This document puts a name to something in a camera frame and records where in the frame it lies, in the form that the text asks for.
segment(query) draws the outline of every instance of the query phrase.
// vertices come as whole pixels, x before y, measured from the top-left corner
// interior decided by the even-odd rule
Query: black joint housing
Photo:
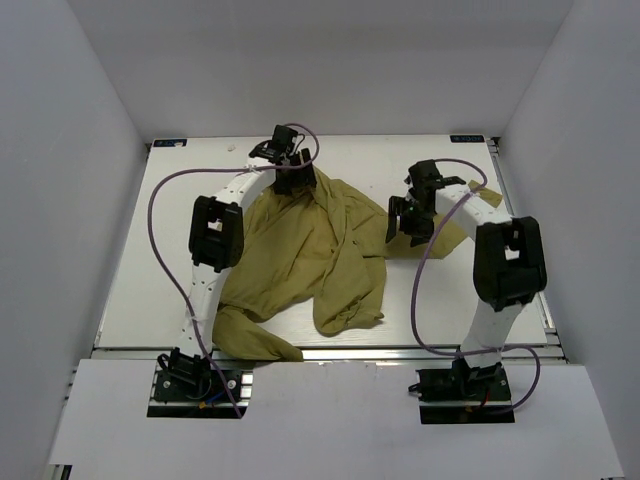
[[[469,368],[464,358],[457,358],[449,369],[418,370],[418,383],[409,387],[410,393],[429,402],[482,400],[491,391],[493,400],[509,400],[511,393],[502,363],[491,367]]]
[[[189,251],[193,264],[213,267],[220,273],[240,261],[244,249],[242,208],[216,197],[198,197],[193,205]]]
[[[209,362],[198,355],[189,357],[180,352],[179,348],[174,348],[167,356],[162,354],[158,357],[158,364],[171,378],[179,380],[192,387],[197,387],[202,383],[203,378],[208,378],[211,374]]]
[[[507,258],[506,250],[517,252]],[[485,223],[476,229],[473,284],[480,299],[496,312],[525,305],[547,286],[540,226],[533,217]]]
[[[290,165],[298,166],[311,160],[311,153],[308,148],[303,148],[290,158]],[[315,187],[316,173],[313,166],[301,168],[299,170],[278,170],[276,181],[273,183],[273,191],[277,195],[291,195],[294,188]]]
[[[297,137],[298,132],[293,128],[276,125],[271,140],[256,145],[249,153],[249,157],[265,158],[274,165],[283,165],[283,162],[293,153]]]

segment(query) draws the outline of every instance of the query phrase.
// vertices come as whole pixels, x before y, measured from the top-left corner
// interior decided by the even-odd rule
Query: black mounting bracket
[[[308,148],[303,148],[289,157],[289,165],[302,165],[309,160],[311,160],[311,153]],[[300,170],[276,171],[276,181],[273,182],[273,191],[277,195],[291,195],[293,189],[307,186],[316,186],[316,174],[312,165],[301,168]]]
[[[450,369],[418,370],[418,383],[409,387],[409,393],[416,394],[420,400],[420,423],[513,423],[513,412],[497,415],[511,401],[502,365],[497,364],[495,375],[471,382],[464,380],[465,366],[461,358],[455,360]],[[465,405],[469,402],[478,404]]]
[[[460,177],[443,177],[435,160],[422,160],[409,168],[405,183],[409,185],[407,197],[389,198],[387,243],[396,236],[398,217],[400,231],[411,236],[415,247],[431,239],[436,215],[436,191],[449,185],[464,185]]]
[[[222,380],[217,372],[211,370],[206,358],[198,355],[189,357],[174,348],[169,355],[158,356],[160,371],[156,378],[154,400],[158,402],[189,402],[206,400],[222,394],[220,400],[226,399]],[[240,399],[242,389],[241,370],[223,370],[227,386],[234,399]]]
[[[296,148],[298,132],[284,125],[276,125],[271,140],[256,145],[249,153],[250,158],[260,157],[274,165],[283,165]]]

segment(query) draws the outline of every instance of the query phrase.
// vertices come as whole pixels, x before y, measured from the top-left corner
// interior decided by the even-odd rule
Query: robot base
[[[504,369],[482,382],[460,388],[451,382],[451,369],[418,370],[419,382],[409,387],[420,399],[423,425],[514,423],[513,412],[499,413],[511,404],[511,390]]]
[[[237,418],[233,409],[222,408],[230,405],[229,399],[220,376],[211,370],[206,359],[184,355],[175,348],[170,355],[161,354],[158,365],[153,389],[156,403],[149,406],[148,417]],[[231,395],[238,402],[242,370],[223,373]]]

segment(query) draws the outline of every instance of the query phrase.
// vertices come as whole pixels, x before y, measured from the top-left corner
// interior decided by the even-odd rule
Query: white table
[[[96,346],[101,348],[170,348],[183,319],[184,304],[158,266],[146,233],[146,209],[154,186],[165,176],[197,167],[239,167],[263,138],[188,139],[184,147],[152,148],[126,246],[105,309]],[[492,160],[483,143],[451,143],[446,135],[321,137],[316,166],[329,177],[342,178],[386,209],[391,195],[404,195],[407,169],[418,160],[467,159],[500,191]],[[312,148],[307,139],[305,146]],[[444,175],[477,178],[468,167],[441,164]],[[229,174],[198,174],[169,182],[158,196],[154,225],[160,251],[179,281],[188,286],[191,260],[187,248],[193,202],[214,195]],[[500,208],[505,209],[504,202]],[[429,261],[418,301],[419,328],[431,344],[459,344],[467,334],[477,296],[472,281],[473,242],[466,239],[445,260]],[[349,330],[335,337],[318,333],[312,301],[294,305],[261,324],[300,347],[415,346],[409,325],[409,298],[416,260],[387,261],[383,323],[369,330]],[[510,343],[544,344],[540,304],[530,304],[517,319]]]

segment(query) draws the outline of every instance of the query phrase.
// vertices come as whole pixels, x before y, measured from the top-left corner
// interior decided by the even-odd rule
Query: white wall
[[[572,0],[69,0],[156,136],[502,133]]]
[[[144,158],[67,3],[0,2],[2,478],[41,478]]]
[[[549,302],[640,479],[640,3],[579,1],[503,138],[518,213],[542,228]]]

